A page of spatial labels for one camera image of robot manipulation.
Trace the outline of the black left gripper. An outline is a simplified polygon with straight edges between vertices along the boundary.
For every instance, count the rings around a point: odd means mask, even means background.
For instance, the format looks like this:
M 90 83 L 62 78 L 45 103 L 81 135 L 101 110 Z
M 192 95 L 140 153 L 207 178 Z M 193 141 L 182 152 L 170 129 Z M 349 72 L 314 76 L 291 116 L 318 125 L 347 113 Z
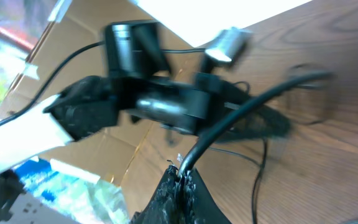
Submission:
M 250 99 L 247 90 L 210 73 L 197 73 L 192 83 L 167 77 L 126 78 L 118 95 L 119 108 L 139 119 L 162 123 L 182 134 L 199 136 L 229 110 Z M 291 121 L 278 110 L 263 105 L 241 117 L 217 138 L 216 143 L 283 138 Z

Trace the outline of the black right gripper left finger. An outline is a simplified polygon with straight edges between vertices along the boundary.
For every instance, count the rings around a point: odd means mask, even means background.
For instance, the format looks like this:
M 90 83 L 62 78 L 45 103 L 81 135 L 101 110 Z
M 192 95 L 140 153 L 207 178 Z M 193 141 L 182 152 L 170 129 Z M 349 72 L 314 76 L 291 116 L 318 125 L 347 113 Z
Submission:
M 182 218 L 177 201 L 177 168 L 169 165 L 163 173 L 149 203 L 135 212 L 131 224 L 179 224 Z

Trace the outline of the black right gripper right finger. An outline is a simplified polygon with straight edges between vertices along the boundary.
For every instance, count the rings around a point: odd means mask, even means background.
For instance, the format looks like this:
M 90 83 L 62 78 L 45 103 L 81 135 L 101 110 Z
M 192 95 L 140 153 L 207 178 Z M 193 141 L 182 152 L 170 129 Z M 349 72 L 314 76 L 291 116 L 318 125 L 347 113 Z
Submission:
M 185 223 L 231 224 L 216 205 L 200 173 L 193 169 L 187 173 L 183 188 Z

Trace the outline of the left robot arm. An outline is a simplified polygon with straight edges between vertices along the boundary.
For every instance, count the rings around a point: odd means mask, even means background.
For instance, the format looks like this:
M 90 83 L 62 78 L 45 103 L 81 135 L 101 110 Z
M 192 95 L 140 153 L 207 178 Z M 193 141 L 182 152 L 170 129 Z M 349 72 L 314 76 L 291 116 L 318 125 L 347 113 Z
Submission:
M 0 174 L 31 157 L 117 126 L 156 121 L 167 131 L 202 137 L 253 100 L 248 89 L 213 73 L 221 62 L 203 50 L 192 83 L 173 79 L 158 22 L 114 22 L 103 30 L 108 74 L 88 76 L 0 121 Z

